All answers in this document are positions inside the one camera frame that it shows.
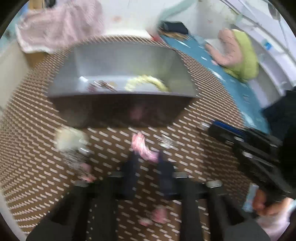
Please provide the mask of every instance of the person's hand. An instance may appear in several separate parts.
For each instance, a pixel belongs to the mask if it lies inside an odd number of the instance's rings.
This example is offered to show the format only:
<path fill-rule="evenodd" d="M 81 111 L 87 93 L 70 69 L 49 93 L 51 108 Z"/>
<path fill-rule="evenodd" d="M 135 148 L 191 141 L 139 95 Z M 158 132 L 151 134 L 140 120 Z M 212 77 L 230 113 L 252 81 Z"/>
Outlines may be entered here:
<path fill-rule="evenodd" d="M 269 207 L 265 207 L 266 194 L 262 190 L 257 190 L 256 195 L 253 200 L 253 209 L 257 211 L 260 216 L 274 215 L 281 211 L 287 210 L 290 206 L 292 198 L 284 198 L 281 202 L 276 202 Z"/>

